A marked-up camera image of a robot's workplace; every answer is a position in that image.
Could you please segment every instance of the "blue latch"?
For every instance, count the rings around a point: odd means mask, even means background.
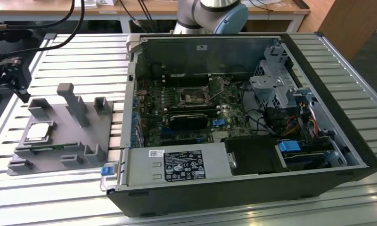
[[[103,166],[99,170],[99,174],[102,176],[110,176],[114,174],[114,167],[113,166]]]
[[[297,152],[299,151],[299,145],[295,140],[285,140],[278,143],[278,149],[281,152]]]
[[[219,120],[213,120],[211,121],[211,125],[213,126],[221,126],[225,124],[225,119],[219,119]]]

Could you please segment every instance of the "sticker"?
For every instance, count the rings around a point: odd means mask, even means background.
[[[205,167],[201,150],[162,153],[162,155],[166,182],[205,178]]]
[[[197,46],[197,50],[206,50],[207,46]]]
[[[162,157],[165,150],[149,150],[149,157]]]
[[[99,14],[117,14],[115,11],[99,11]]]

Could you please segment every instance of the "metal rail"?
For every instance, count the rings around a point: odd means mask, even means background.
[[[54,45],[66,36],[57,35],[46,44]],[[314,34],[293,34],[291,38],[377,154],[377,94],[361,82],[362,78],[325,39]],[[118,158],[127,65],[125,39],[125,34],[81,34],[61,49],[35,55],[27,89],[33,97],[61,103],[63,100],[55,96],[55,86],[71,82],[74,92],[85,101],[98,95],[114,101],[109,161]],[[294,72],[306,86],[297,70]],[[377,173],[310,199],[127,218],[99,191],[98,168],[6,176],[7,161],[27,122],[25,106],[14,101],[0,119],[0,225],[377,224]]]

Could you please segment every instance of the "power supply label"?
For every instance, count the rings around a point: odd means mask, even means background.
[[[166,182],[205,178],[201,150],[163,153]]]

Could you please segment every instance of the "table leg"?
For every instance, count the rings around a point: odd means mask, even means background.
[[[303,17],[305,17],[305,15],[295,15],[295,16],[293,17],[293,19],[290,20],[287,29],[286,29],[286,32],[287,32],[287,33],[294,33],[294,32],[297,32],[297,30],[299,29],[299,25],[301,25],[301,22],[302,22]]]
[[[123,17],[118,17],[118,21],[119,21],[122,33],[131,33],[131,30],[130,30],[130,20],[123,18]]]

